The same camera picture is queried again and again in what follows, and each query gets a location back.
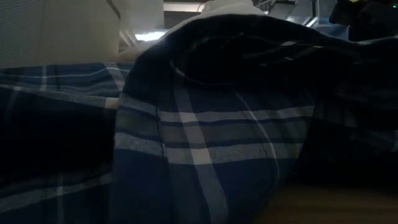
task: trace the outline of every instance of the wooden surface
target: wooden surface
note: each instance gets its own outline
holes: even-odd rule
[[[398,197],[370,190],[286,187],[255,224],[398,223]]]

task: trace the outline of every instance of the blanket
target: blanket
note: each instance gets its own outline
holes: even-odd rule
[[[1,70],[0,223],[248,223],[302,152],[396,155],[397,47],[227,13],[134,66]]]

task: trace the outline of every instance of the wooden floor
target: wooden floor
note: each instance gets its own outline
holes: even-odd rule
[[[398,224],[398,197],[368,190],[287,187],[254,223]]]

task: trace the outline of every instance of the blue plaid fabric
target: blue plaid fabric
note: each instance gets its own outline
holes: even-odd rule
[[[304,152],[397,152],[397,47],[223,15],[134,66],[1,70],[0,223],[249,223]]]
[[[361,139],[369,133],[358,130],[397,127],[396,96],[382,94],[396,86],[383,82],[397,71],[386,49],[397,47],[266,16],[170,33],[141,55],[120,97],[110,222],[248,223],[314,145],[309,129],[336,124]]]
[[[0,70],[0,223],[106,223],[112,104],[131,68]]]

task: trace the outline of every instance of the blue and white checkered fabric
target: blue and white checkered fabric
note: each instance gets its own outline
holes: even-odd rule
[[[355,94],[370,100],[376,92],[359,87],[382,84],[365,72],[397,70],[388,47],[397,40],[354,44],[266,16],[175,30],[141,55],[120,97],[111,223],[248,223],[283,184],[313,118],[382,128]]]
[[[106,223],[131,64],[0,70],[0,223]]]

